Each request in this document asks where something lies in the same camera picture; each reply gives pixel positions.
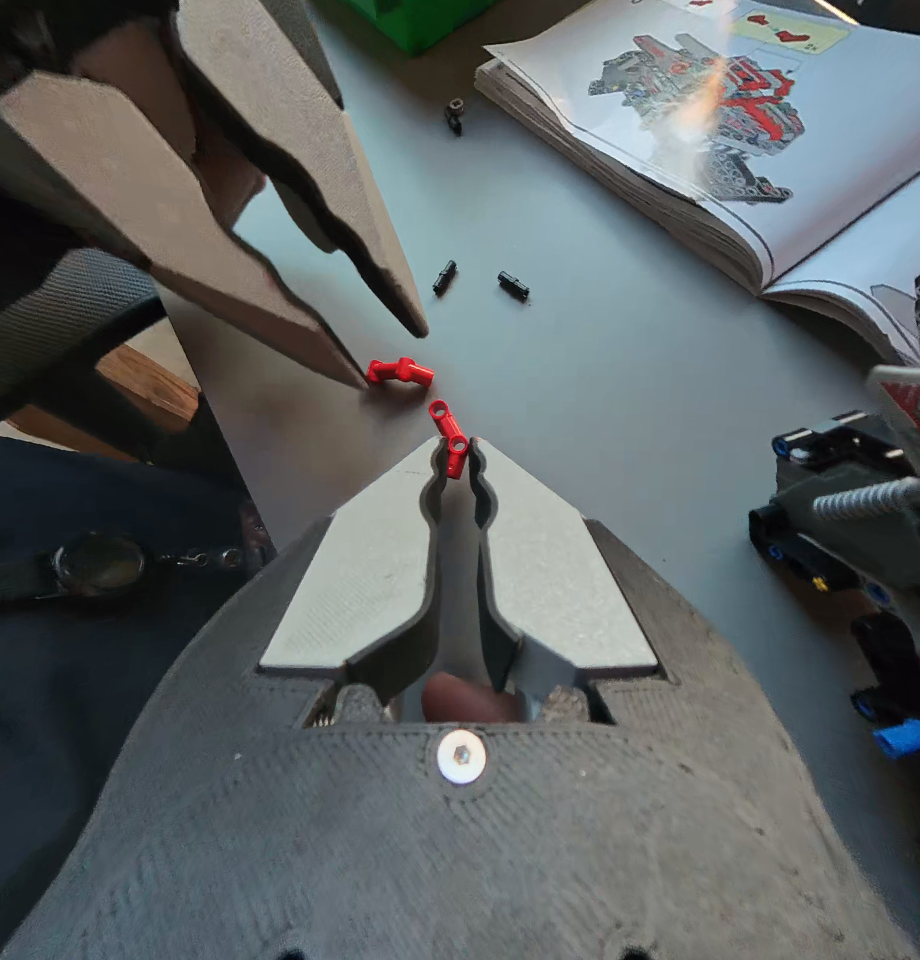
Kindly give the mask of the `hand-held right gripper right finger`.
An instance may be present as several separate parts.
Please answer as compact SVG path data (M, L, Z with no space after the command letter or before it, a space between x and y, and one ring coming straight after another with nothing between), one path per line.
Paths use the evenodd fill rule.
M586 517L483 438L468 450L483 661L539 719L558 689L656 675L660 660Z

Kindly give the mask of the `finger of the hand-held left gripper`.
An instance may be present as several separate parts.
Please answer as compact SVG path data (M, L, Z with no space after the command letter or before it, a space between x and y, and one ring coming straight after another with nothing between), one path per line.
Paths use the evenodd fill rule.
M427 337L413 272L306 3L178 2L177 44L221 129L294 223L345 254L394 318Z
M29 74L1 96L0 188L310 371L366 387L320 314L218 221L198 176L113 86Z

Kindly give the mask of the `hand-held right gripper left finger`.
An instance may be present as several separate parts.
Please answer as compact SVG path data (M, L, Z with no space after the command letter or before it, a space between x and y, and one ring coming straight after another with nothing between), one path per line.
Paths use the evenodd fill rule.
M383 706L439 647L448 448L431 438L329 517L259 669L370 688Z

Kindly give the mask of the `red lego connector piece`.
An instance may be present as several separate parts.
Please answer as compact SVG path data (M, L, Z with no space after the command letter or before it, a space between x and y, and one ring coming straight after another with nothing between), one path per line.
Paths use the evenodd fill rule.
M367 368L367 381L370 385L379 385L387 381L398 381L421 386L429 390L434 382L432 368L422 366L408 356L401 356L392 362L373 359Z
M464 473L469 453L469 438L461 428L450 405L445 400L433 400L428 408L431 421L446 443L446 475L459 480Z

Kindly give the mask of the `black lego vehicle model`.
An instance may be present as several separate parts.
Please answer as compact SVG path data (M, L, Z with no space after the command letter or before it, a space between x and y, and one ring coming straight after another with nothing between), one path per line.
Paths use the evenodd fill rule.
M822 594L873 605L850 631L875 684L854 691L887 758L920 755L920 367L875 366L873 411L770 441L776 491L748 514L764 558Z

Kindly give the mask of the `lego instruction booklet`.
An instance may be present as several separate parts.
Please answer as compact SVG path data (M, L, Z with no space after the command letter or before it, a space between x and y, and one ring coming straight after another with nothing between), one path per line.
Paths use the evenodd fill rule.
M920 367L920 35L830 2L589 2L475 86L753 295Z

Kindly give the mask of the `person's left hand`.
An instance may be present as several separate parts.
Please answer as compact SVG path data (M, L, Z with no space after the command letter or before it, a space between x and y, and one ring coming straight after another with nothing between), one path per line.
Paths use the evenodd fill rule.
M207 121L197 130L192 167L216 218L229 229L267 182L238 146Z

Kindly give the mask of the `person's right hand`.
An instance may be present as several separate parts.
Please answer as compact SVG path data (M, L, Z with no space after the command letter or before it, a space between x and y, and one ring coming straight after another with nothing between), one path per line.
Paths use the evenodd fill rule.
M506 724L520 720L515 695L444 671L426 681L420 708L423 719L431 724Z

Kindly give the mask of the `green plastic storage bin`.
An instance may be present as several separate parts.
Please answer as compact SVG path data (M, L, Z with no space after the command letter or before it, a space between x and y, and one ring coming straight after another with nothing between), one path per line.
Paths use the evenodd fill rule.
M416 56L481 17L497 1L343 1L401 52Z

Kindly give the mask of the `grey mesh office chair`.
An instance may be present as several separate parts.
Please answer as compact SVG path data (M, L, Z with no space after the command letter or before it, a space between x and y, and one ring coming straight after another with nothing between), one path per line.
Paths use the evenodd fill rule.
M129 346L165 319L138 269L97 249L66 254L0 312L0 424L82 452L232 476L200 390Z

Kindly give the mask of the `person's navy clothed torso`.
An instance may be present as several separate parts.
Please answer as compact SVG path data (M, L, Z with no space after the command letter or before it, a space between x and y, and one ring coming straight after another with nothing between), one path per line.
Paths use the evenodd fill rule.
M242 489L0 437L0 953L169 667L275 555Z

